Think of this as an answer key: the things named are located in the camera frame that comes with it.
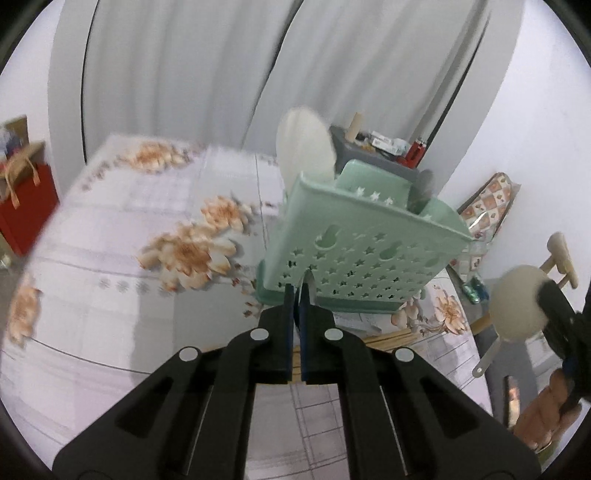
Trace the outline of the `person's right hand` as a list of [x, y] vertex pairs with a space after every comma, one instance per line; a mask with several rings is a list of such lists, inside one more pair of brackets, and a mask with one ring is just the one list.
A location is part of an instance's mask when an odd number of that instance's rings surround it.
[[577, 404], [567, 413], [561, 413], [568, 396], [567, 379], [562, 369], [556, 369], [549, 384], [520, 414], [513, 434], [537, 453], [558, 442], [582, 410]]

